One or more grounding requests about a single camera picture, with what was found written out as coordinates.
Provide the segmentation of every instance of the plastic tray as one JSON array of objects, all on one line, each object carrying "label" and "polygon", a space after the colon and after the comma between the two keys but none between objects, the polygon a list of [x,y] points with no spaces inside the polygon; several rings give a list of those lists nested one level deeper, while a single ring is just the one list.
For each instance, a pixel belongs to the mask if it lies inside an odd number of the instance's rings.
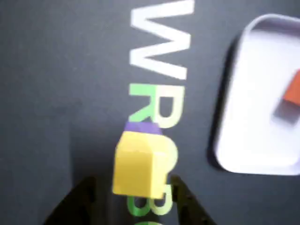
[{"label": "plastic tray", "polygon": [[299,19],[263,15],[245,28],[214,148],[224,169],[300,174],[300,107],[282,100],[299,68]]}]

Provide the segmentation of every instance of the yellow cube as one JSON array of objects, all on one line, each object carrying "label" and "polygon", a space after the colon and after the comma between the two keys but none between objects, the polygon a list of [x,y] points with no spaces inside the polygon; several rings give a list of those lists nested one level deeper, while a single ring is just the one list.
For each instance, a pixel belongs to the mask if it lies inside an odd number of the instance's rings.
[{"label": "yellow cube", "polygon": [[173,143],[162,135],[125,131],[117,145],[112,191],[163,198]]}]

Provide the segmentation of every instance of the letter w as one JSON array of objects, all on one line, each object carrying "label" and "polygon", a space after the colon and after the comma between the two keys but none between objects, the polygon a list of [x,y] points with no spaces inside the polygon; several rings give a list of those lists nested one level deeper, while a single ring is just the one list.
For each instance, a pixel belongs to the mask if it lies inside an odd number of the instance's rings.
[{"label": "letter w", "polygon": [[188,49],[191,42],[190,34],[150,21],[149,19],[192,14],[194,6],[194,0],[181,0],[133,9],[131,11],[132,27],[168,39],[170,42],[131,50],[130,64],[166,76],[186,80],[187,68],[149,59],[148,57]]}]

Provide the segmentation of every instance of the orange block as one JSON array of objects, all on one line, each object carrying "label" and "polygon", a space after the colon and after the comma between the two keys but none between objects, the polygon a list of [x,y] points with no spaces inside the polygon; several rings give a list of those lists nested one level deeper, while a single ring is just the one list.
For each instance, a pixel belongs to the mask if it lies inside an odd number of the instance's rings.
[{"label": "orange block", "polygon": [[300,106],[300,70],[297,71],[296,76],[288,87],[284,100]]}]

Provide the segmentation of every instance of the table surface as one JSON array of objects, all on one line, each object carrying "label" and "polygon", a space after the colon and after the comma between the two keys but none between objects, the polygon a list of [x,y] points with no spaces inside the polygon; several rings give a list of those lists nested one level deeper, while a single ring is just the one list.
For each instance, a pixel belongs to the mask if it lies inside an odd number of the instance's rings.
[{"label": "table surface", "polygon": [[[157,59],[187,67],[176,80],[129,65],[130,49],[163,40],[130,27],[130,12],[166,0],[0,1],[0,221],[42,224],[83,177],[101,180],[103,223],[134,224],[111,194],[115,145],[145,98],[130,83],[185,87],[179,123],[163,133],[179,151],[179,174],[219,225],[297,225],[299,177],[225,172],[208,160],[228,49],[266,13],[300,17],[298,0],[199,0],[189,16],[159,19],[191,34],[187,51]],[[163,99],[162,114],[171,101]],[[176,207],[157,218],[178,224]]]}]

